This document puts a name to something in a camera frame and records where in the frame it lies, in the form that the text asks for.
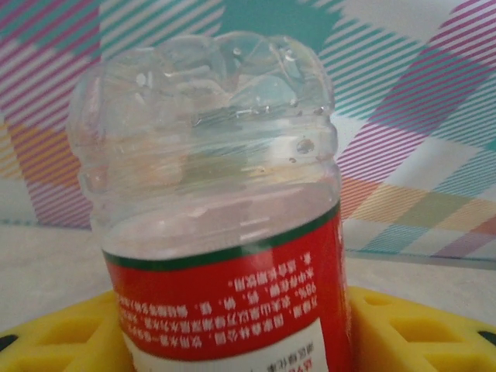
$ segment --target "yellow grid tray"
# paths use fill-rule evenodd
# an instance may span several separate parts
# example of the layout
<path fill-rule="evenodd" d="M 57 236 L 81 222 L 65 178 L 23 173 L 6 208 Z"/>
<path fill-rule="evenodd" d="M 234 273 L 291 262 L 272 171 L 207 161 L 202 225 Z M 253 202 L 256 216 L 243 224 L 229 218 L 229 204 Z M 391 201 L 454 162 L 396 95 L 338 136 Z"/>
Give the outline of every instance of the yellow grid tray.
<path fill-rule="evenodd" d="M 493 372 L 496 327 L 349 289 L 359 372 Z M 0 332 L 0 372 L 132 372 L 114 294 Z"/>

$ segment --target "clear plastic bottle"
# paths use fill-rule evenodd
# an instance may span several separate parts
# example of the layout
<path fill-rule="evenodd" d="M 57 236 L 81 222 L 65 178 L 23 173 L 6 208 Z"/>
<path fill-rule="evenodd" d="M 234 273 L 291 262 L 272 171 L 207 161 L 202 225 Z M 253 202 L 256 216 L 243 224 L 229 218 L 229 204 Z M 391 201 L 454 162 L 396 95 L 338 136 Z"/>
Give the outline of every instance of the clear plastic bottle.
<path fill-rule="evenodd" d="M 285 36 L 179 36 L 79 81 L 67 131 L 139 372 L 351 370 L 332 109 Z"/>

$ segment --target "teal stripe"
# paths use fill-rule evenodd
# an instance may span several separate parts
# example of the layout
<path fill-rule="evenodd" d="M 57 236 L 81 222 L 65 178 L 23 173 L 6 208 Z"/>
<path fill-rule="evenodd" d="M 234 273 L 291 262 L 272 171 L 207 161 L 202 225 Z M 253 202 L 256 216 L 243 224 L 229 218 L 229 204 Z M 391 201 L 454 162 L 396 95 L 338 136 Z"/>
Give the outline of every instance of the teal stripe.
<path fill-rule="evenodd" d="M 357 24 L 357 21 L 350 21 L 350 22 L 347 22 L 345 23 L 344 25 L 340 26 L 340 27 L 336 27 L 332 32 L 337 34 L 339 31 L 341 31 L 342 29 L 347 29 L 351 26 L 354 26 L 355 24 Z M 337 43 L 341 43 L 342 41 L 344 40 L 347 40 L 349 39 L 351 36 L 354 36 L 358 33 L 361 33 L 362 31 L 365 31 L 366 29 L 369 29 L 370 27 L 369 26 L 360 26 L 356 29 L 352 29 L 351 31 L 349 31 L 348 33 L 345 33 L 344 35 L 336 38 L 336 39 L 333 39 L 333 40 L 330 40 L 326 45 L 325 45 L 325 48 L 328 48 L 332 45 L 336 45 Z M 331 53 L 334 54 L 334 53 L 337 53 L 338 50 L 331 50 L 330 52 L 326 53 L 326 54 L 323 54 L 321 56 L 322 59 L 325 59 L 328 55 L 330 55 Z"/>
<path fill-rule="evenodd" d="M 468 85 L 468 86 L 466 86 L 465 88 L 457 87 L 456 90 L 455 89 L 450 90 L 450 93 L 445 93 L 445 91 L 441 91 L 440 93 L 437 93 L 434 96 L 429 95 L 428 92 L 422 93 L 420 96 L 423 97 L 423 99 L 420 99 L 420 100 L 415 101 L 415 102 L 410 102 L 410 101 L 402 102 L 401 104 L 402 105 L 404 104 L 402 107 L 392 107 L 392 110 L 390 112 L 384 112 L 382 114 L 376 113 L 377 118 L 374 116 L 374 120 L 381 121 L 382 124 L 392 124 L 392 125 L 394 125 L 394 127 L 397 127 L 399 129 L 403 128 L 404 126 L 409 126 L 411 124 L 411 123 L 405 123 L 405 122 L 403 122 L 401 124 L 398 123 L 398 118 L 400 116 L 406 116 L 406 118 L 401 119 L 401 121 L 412 120 L 412 119 L 429 120 L 429 113 L 437 110 L 438 107 L 433 107 L 433 108 L 430 108 L 429 110 L 423 109 L 422 111 L 419 111 L 419 109 L 424 104 L 434 105 L 437 102 L 441 102 L 445 99 L 451 98 L 454 95 L 458 95 L 460 93 L 464 93 L 464 92 L 467 92 L 467 91 L 474 89 L 473 83 L 471 81 L 466 82 L 466 85 Z M 420 116 L 420 115 L 424 115 L 424 117 L 423 118 L 417 118 L 417 116 Z"/>
<path fill-rule="evenodd" d="M 48 34 L 46 34 L 41 40 L 42 45 L 47 45 L 51 40 L 57 38 L 61 33 L 65 32 L 67 29 L 71 28 L 76 22 L 78 22 L 83 17 L 87 16 L 89 13 L 94 12 L 99 7 L 99 1 L 93 1 L 89 6 L 85 6 L 77 14 L 65 19 L 58 27 L 52 29 Z M 69 33 L 57 44 L 57 48 L 66 49 L 72 43 L 76 42 L 79 38 L 88 34 L 92 29 L 98 28 L 99 20 L 98 18 L 92 19 L 90 22 L 85 22 L 83 26 L 78 27 L 74 32 Z M 95 45 L 100 40 L 98 33 L 96 33 L 92 38 L 85 40 L 83 43 L 78 43 L 73 47 L 72 51 L 74 54 L 78 55 L 83 53 L 87 48 Z"/>
<path fill-rule="evenodd" d="M 389 74 L 391 72 L 390 70 L 388 70 L 385 67 L 391 66 L 392 64 L 399 62 L 401 60 L 404 60 L 405 62 L 403 64 L 399 64 L 397 66 L 394 66 L 394 69 L 401 69 L 403 67 L 409 66 L 412 63 L 412 61 L 409 59 L 407 60 L 407 58 L 417 55 L 422 50 L 422 48 L 419 47 L 419 48 L 411 50 L 407 53 L 401 53 L 401 52 L 403 50 L 407 50 L 408 48 L 412 47 L 415 44 L 416 43 L 408 43 L 408 44 L 405 44 L 403 46 L 400 46 L 399 48 L 391 50 L 391 52 L 389 52 L 386 57 L 389 57 L 393 54 L 397 54 L 398 56 L 392 60 L 389 60 L 388 62 L 384 62 L 382 64 L 378 64 L 376 67 L 369 68 L 369 66 L 372 66 L 373 64 L 381 61 L 384 58 L 383 56 L 379 56 L 377 58 L 374 58 L 373 60 L 368 60 L 362 64 L 359 64 L 354 69 L 347 71 L 346 74 L 342 74 L 342 75 L 338 75 L 338 76 L 333 77 L 333 80 L 339 81 L 340 84 L 349 84 L 352 81 L 356 81 L 357 79 L 363 78 L 367 75 L 370 76 L 369 79 L 367 79 L 365 81 L 361 81 L 359 83 L 356 83 L 355 85 L 352 85 L 350 87 L 350 89 L 353 89 L 353 88 L 358 88 L 359 86 L 366 84 L 370 81 L 377 80 L 378 78 L 382 78 L 384 75 Z M 379 71 L 380 69 L 383 69 L 383 68 L 384 68 L 383 72 L 381 72 L 380 74 L 375 74 L 376 71 Z M 345 78 L 347 76 L 350 76 L 351 74 L 354 74 L 355 72 L 360 71 L 360 70 L 363 70 L 363 72 L 361 74 L 350 77 L 348 80 L 341 81 L 341 78 Z"/>
<path fill-rule="evenodd" d="M 177 258 L 173 260 L 137 260 L 135 258 L 119 257 L 113 254 L 104 252 L 105 259 L 117 266 L 128 267 L 138 270 L 148 271 L 173 271 L 183 270 L 190 267 L 200 267 L 209 264 L 217 264 L 219 262 L 234 260 L 240 257 L 248 257 L 257 253 L 266 252 L 279 246 L 283 246 L 291 241 L 301 238 L 318 228 L 323 227 L 327 222 L 332 220 L 339 211 L 339 204 L 333 207 L 327 213 L 321 215 L 317 219 L 297 227 L 282 234 L 271 238 L 262 239 L 258 242 L 251 243 L 245 246 L 234 246 L 224 250 L 219 250 L 211 253 L 203 253 L 191 257 Z"/>
<path fill-rule="evenodd" d="M 345 60 L 347 57 L 353 57 L 353 56 L 356 56 L 357 53 L 359 53 L 361 50 L 366 50 L 366 49 L 370 49 L 372 46 L 376 46 L 376 45 L 379 45 L 381 43 L 381 41 L 384 40 L 384 37 L 383 38 L 380 38 L 379 40 L 374 40 L 373 42 L 371 43 L 368 43 L 367 45 L 365 46 L 362 46 L 361 48 L 358 48 L 358 49 L 354 49 L 354 50 L 351 50 L 347 55 L 345 56 L 341 56 L 340 58 L 338 59 L 335 59 L 335 60 L 332 60 L 332 63 L 333 64 L 337 64 L 339 63 L 340 61 L 342 60 Z M 361 63 L 365 60 L 367 60 L 368 57 L 372 57 L 374 54 L 377 54 L 377 53 L 380 53 L 384 50 L 388 50 L 388 49 L 391 49 L 392 47 L 398 45 L 399 43 L 403 43 L 405 41 L 405 38 L 400 38 L 400 39 L 396 39 L 396 40 L 393 40 L 391 41 L 390 43 L 386 43 L 384 45 L 381 45 L 375 49 L 372 49 L 370 52 L 368 53 L 365 53 L 361 56 L 358 56 L 356 57 L 355 59 L 352 59 L 352 60 L 347 60 L 346 63 L 342 64 L 341 66 L 335 68 L 333 70 L 334 74 L 337 74 L 340 70 L 342 70 L 343 68 L 346 68 L 348 66 L 353 66 L 354 64 L 357 64 L 357 63 Z M 346 72 L 343 72 L 343 74 L 346 76 L 348 74 L 351 74 L 352 71 L 346 71 Z M 340 79 L 342 78 L 343 75 L 336 75 L 336 78 L 337 79 Z"/>
<path fill-rule="evenodd" d="M 396 79 L 399 76 L 401 76 L 401 74 L 396 74 L 396 75 L 391 76 L 388 79 L 385 79 L 386 81 L 391 81 L 391 83 L 389 85 L 385 85 L 384 87 L 378 88 L 374 91 L 368 91 L 367 90 L 367 97 L 375 96 L 376 94 L 379 94 L 379 93 L 383 93 L 383 95 L 386 95 L 391 90 L 391 88 L 393 88 L 396 85 Z M 369 102 L 369 101 L 364 101 L 364 99 L 366 99 L 366 98 L 363 97 L 365 95 L 365 93 L 363 91 L 361 92 L 362 95 L 357 95 L 357 93 L 352 93 L 352 94 L 347 95 L 347 96 L 342 96 L 341 92 L 339 91 L 339 85 L 336 85 L 336 91 L 338 92 L 338 93 L 336 93 L 336 102 L 338 102 L 338 103 L 339 102 L 345 102 L 345 100 L 347 98 L 351 98 L 351 97 L 355 97 L 355 96 L 358 96 L 358 97 L 352 101 L 346 102 L 347 106 L 360 105 L 360 103 L 363 103 L 365 105 L 367 102 Z"/>
<path fill-rule="evenodd" d="M 22 27 L 26 22 L 29 21 L 31 17 L 41 11 L 43 8 L 47 6 L 46 2 L 33 2 L 33 5 L 29 7 L 24 13 L 19 15 L 16 19 L 10 19 L 10 22 L 5 25 L 2 33 L 5 35 L 10 35 L 16 31 L 19 27 Z"/>
<path fill-rule="evenodd" d="M 496 169 L 496 153 L 482 150 L 436 187 L 434 191 L 477 197 L 496 184 L 494 169 Z"/>
<path fill-rule="evenodd" d="M 5 4 L 3 5 L 2 11 L 0 12 L 0 22 L 4 22 L 6 19 L 9 20 L 12 12 L 22 5 L 22 2 L 14 2 L 12 0 L 4 0 L 4 3 Z"/>
<path fill-rule="evenodd" d="M 337 48 L 335 48 L 332 51 L 332 54 L 336 55 L 338 53 L 341 53 L 341 52 L 345 52 L 347 50 L 350 50 L 350 48 L 352 49 L 352 52 L 353 53 L 359 53 L 361 50 L 367 49 L 367 45 L 369 45 L 369 44 L 365 44 L 364 46 L 361 46 L 360 48 L 356 48 L 356 46 L 357 46 L 358 43 L 360 43 L 362 41 L 365 41 L 365 40 L 368 40 L 371 37 L 376 36 L 376 35 L 378 35 L 380 33 L 382 33 L 381 30 L 379 30 L 379 29 L 373 29 L 372 31 L 370 31 L 370 32 L 368 32 L 368 33 L 360 36 L 357 39 L 348 40 L 347 43 L 344 43 L 343 45 L 338 46 Z M 346 56 L 349 56 L 349 55 L 350 55 L 350 53 L 346 53 L 346 54 L 344 54 L 343 56 L 341 56 L 339 58 L 333 59 L 332 62 L 335 63 L 336 61 L 341 61 L 343 59 L 346 59 Z"/>
<path fill-rule="evenodd" d="M 493 108 L 488 114 L 477 117 L 474 121 L 465 121 L 456 132 L 445 134 L 432 134 L 432 136 L 444 140 L 457 141 L 471 146 L 484 146 L 491 141 L 496 128 L 494 118 L 496 117 L 496 108 Z"/>
<path fill-rule="evenodd" d="M 469 70 L 468 68 L 464 68 L 463 70 L 457 70 L 456 72 L 463 72 L 463 71 L 468 71 L 468 70 Z M 428 84 L 424 84 L 422 86 L 419 86 L 419 84 L 421 84 L 421 83 L 420 83 L 420 81 L 417 81 L 418 84 L 412 85 L 410 89 L 405 89 L 404 87 L 401 87 L 401 89 L 405 90 L 405 91 L 403 91 L 400 94 L 395 93 L 394 95 L 391 96 L 391 100 L 395 100 L 395 101 L 400 100 L 401 101 L 402 99 L 408 99 L 408 101 L 411 101 L 412 99 L 415 99 L 418 97 L 424 98 L 420 101 L 412 102 L 412 104 L 416 105 L 419 102 L 432 101 L 432 98 L 436 97 L 437 95 L 444 95 L 444 97 L 447 97 L 449 95 L 455 95 L 455 94 L 461 92 L 461 89 L 458 88 L 459 86 L 463 87 L 464 85 L 468 84 L 470 86 L 470 88 L 473 89 L 474 83 L 471 80 L 464 81 L 464 82 L 462 82 L 462 80 L 465 80 L 470 76 L 474 76 L 476 74 L 479 74 L 480 72 L 481 71 L 473 71 L 469 74 L 462 74 L 461 76 L 458 76 L 455 78 L 450 77 L 450 76 L 443 76 L 443 72 L 440 72 L 439 75 L 437 75 L 437 76 L 430 76 L 429 77 L 430 79 L 435 78 L 434 81 L 424 81 L 424 82 L 427 82 Z M 438 92 L 436 92 L 435 95 L 430 95 L 433 91 L 443 89 L 444 87 L 446 87 L 448 85 L 456 84 L 457 82 L 460 82 L 460 85 L 456 85 L 455 88 L 450 89 L 449 94 L 445 94 L 444 91 L 441 91 L 441 92 L 438 91 Z"/>
<path fill-rule="evenodd" d="M 459 60 L 458 63 L 454 64 L 453 66 L 447 67 L 447 65 L 449 63 L 453 62 L 453 59 L 455 57 L 452 57 L 451 60 L 443 61 L 442 63 L 439 63 L 439 60 L 442 57 L 446 57 L 446 55 L 443 55 L 441 57 L 437 57 L 434 60 L 423 62 L 422 64 L 415 66 L 415 69 L 417 69 L 417 67 L 427 66 L 428 64 L 434 63 L 434 66 L 431 66 L 425 70 L 418 71 L 418 72 L 406 77 L 401 82 L 403 84 L 401 86 L 401 90 L 404 92 L 401 94 L 395 93 L 394 98 L 396 99 L 396 98 L 400 98 L 404 95 L 410 95 L 412 93 L 412 91 L 411 91 L 412 88 L 414 88 L 415 90 L 418 90 L 419 85 L 421 85 L 422 83 L 425 83 L 425 82 L 429 82 L 433 78 L 439 77 L 439 79 L 437 79 L 437 80 L 446 79 L 447 76 L 443 76 L 443 75 L 445 75 L 447 72 L 467 71 L 467 70 L 473 69 L 475 67 L 481 67 L 481 65 L 477 65 L 477 64 L 474 64 L 471 62 L 465 62 L 463 60 Z M 479 68 L 478 70 L 472 72 L 470 75 L 467 75 L 466 77 L 478 74 L 480 72 L 481 72 L 481 69 Z"/>
<path fill-rule="evenodd" d="M 363 108 L 363 107 L 360 107 L 360 110 L 359 111 L 355 111 L 355 112 L 349 113 L 349 114 L 341 113 L 341 115 L 350 115 L 350 116 L 353 116 L 354 118 L 359 118 L 362 115 L 364 115 L 365 118 L 368 119 L 370 117 L 370 110 L 373 111 L 376 108 Z"/>
<path fill-rule="evenodd" d="M 482 119 L 486 119 L 488 117 L 495 117 L 494 116 L 494 111 L 496 111 L 496 107 L 489 106 L 486 109 L 484 109 L 486 105 L 482 102 L 480 106 L 475 107 L 473 110 L 470 110 L 468 112 L 464 112 L 464 115 L 458 115 L 456 118 L 449 118 L 449 120 L 446 120 L 443 123 L 443 127 L 439 128 L 436 130 L 434 134 L 436 135 L 441 135 L 441 134 L 455 134 L 458 133 L 459 129 L 465 130 L 465 131 L 470 131 L 473 132 L 475 129 L 479 129 L 474 126 L 468 126 L 468 122 L 479 122 Z"/>
<path fill-rule="evenodd" d="M 178 35 L 180 33 L 182 33 L 183 31 L 185 31 L 188 27 L 191 27 L 193 26 L 193 24 L 201 21 L 203 18 L 205 18 L 206 16 L 209 16 L 210 14 L 212 14 L 213 12 L 216 12 L 218 10 L 220 10 L 224 5 L 222 3 L 218 4 L 218 5 L 214 5 L 212 6 L 211 8 L 208 8 L 208 10 L 206 10 L 205 12 L 203 13 L 200 13 L 198 14 L 196 17 L 194 17 L 193 19 L 191 19 L 190 21 L 188 21 L 187 23 L 185 23 L 183 26 L 175 29 L 175 31 L 172 32 L 172 34 L 170 35 L 164 35 L 164 37 L 160 38 L 159 40 L 157 40 L 155 42 L 155 44 L 160 44 L 160 43 L 163 43 L 165 40 L 167 39 L 170 39 L 173 35 Z M 220 19 L 215 19 L 215 20 L 212 20 L 210 23 L 209 23 L 209 26 L 212 26 L 212 24 L 214 22 L 219 22 Z"/>
<path fill-rule="evenodd" d="M 22 33 L 22 35 L 18 36 L 20 39 L 28 40 L 31 37 L 39 34 L 43 29 L 48 27 L 51 23 L 57 20 L 57 18 L 63 16 L 67 11 L 74 6 L 73 2 L 64 2 L 61 5 L 57 6 L 54 10 L 45 14 L 42 19 L 39 19 L 38 22 L 31 25 L 26 31 Z"/>
<path fill-rule="evenodd" d="M 400 253 L 429 231 L 426 227 L 391 225 L 373 238 L 363 249 L 363 253 Z"/>
<path fill-rule="evenodd" d="M 384 89 L 384 92 L 382 95 L 377 96 L 376 98 L 372 99 L 366 99 L 363 98 L 363 96 L 357 98 L 356 100 L 352 101 L 351 103 L 347 102 L 346 104 L 343 104 L 343 108 L 339 110 L 340 115 L 362 115 L 365 112 L 369 112 L 371 109 L 375 109 L 379 103 L 382 102 L 384 97 L 388 94 L 388 90 Z"/>
<path fill-rule="evenodd" d="M 183 16 L 186 16 L 189 12 L 191 12 L 192 10 L 194 10 L 197 6 L 198 6 L 197 4 L 189 5 L 185 9 L 183 9 L 180 12 L 178 12 L 178 13 L 174 14 L 173 16 L 171 16 L 167 20 L 167 23 L 173 23 L 174 21 L 182 18 Z M 139 22 L 138 24 L 136 24 L 133 28 L 128 29 L 128 30 L 126 30 L 125 33 L 117 36 L 111 43 L 109 43 L 109 44 L 107 44 L 107 46 L 105 46 L 105 49 L 108 49 L 109 47 L 117 44 L 119 41 L 125 39 L 129 34 L 133 34 L 135 31 L 137 31 L 138 29 L 140 29 L 142 26 L 146 25 L 148 23 L 148 21 L 150 21 L 151 19 L 154 19 L 156 17 L 157 17 L 157 14 L 156 13 L 155 14 L 152 14 L 152 15 L 149 15 L 144 20 L 142 20 L 141 22 Z M 121 53 L 123 50 L 128 50 L 128 49 L 131 49 L 133 47 L 139 46 L 139 44 L 141 42 L 143 42 L 144 40 L 146 40 L 150 36 L 159 33 L 160 32 L 160 29 L 163 29 L 164 26 L 165 25 L 162 23 L 162 24 L 159 24 L 159 25 L 153 27 L 147 33 L 143 34 L 142 36 L 138 36 L 134 40 L 128 42 L 124 47 L 122 47 L 120 50 L 118 50 L 113 55 L 111 55 L 110 58 L 114 57 L 118 53 Z"/>
<path fill-rule="evenodd" d="M 146 8 L 148 8 L 150 5 L 152 5 L 153 3 L 156 3 L 156 2 L 157 2 L 156 0 L 146 0 L 144 2 L 139 3 L 138 6 L 131 8 L 127 13 L 122 15 L 116 21 L 107 25 L 104 29 L 100 30 L 101 38 L 103 39 L 106 35 L 111 33 L 114 29 L 117 29 L 123 23 L 128 22 L 130 19 L 132 19 L 134 16 L 136 16 L 136 14 L 143 12 Z M 124 7 L 124 5 L 127 5 L 127 4 L 128 4 L 127 2 L 118 2 L 117 4 L 114 4 L 112 7 L 106 9 L 100 15 L 100 18 L 102 19 L 102 21 L 105 20 L 107 17 L 109 17 L 112 14 L 114 14 L 115 12 L 119 11 L 121 8 Z M 149 17 L 147 17 L 145 20 L 143 20 L 143 22 L 140 23 L 138 26 L 135 26 L 134 28 L 128 29 L 128 30 L 126 30 L 126 32 L 131 33 L 132 30 L 136 30 L 136 29 L 140 28 L 145 23 L 145 21 L 147 21 L 148 19 L 155 18 L 158 14 L 159 14 L 159 12 L 152 13 Z"/>
<path fill-rule="evenodd" d="M 221 19 L 213 19 L 210 23 L 207 23 L 205 26 L 202 28 L 198 29 L 195 31 L 195 34 L 197 35 L 202 35 L 208 31 L 208 29 L 211 29 L 214 25 L 221 23 Z"/>

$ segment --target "plaid fabric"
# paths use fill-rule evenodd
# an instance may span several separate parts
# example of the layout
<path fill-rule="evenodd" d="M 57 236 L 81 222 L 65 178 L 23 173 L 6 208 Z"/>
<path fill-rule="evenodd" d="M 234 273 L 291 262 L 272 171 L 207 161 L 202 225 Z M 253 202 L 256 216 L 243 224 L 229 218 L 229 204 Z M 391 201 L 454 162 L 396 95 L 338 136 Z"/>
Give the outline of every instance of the plaid fabric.
<path fill-rule="evenodd" d="M 496 0 L 0 5 L 0 219 L 88 227 L 64 132 L 78 76 L 180 33 L 288 34 L 336 88 L 348 250 L 496 262 Z"/>

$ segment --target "white surface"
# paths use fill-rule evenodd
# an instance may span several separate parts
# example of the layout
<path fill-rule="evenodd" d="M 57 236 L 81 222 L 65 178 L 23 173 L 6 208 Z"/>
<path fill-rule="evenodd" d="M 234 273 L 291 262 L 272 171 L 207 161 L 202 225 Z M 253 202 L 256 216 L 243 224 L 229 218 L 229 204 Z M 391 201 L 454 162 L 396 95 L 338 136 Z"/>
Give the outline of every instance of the white surface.
<path fill-rule="evenodd" d="M 351 285 L 496 324 L 496 270 L 349 258 Z M 0 330 L 110 289 L 88 231 L 0 226 Z"/>
<path fill-rule="evenodd" d="M 348 0 L 344 12 L 426 43 L 460 0 Z"/>

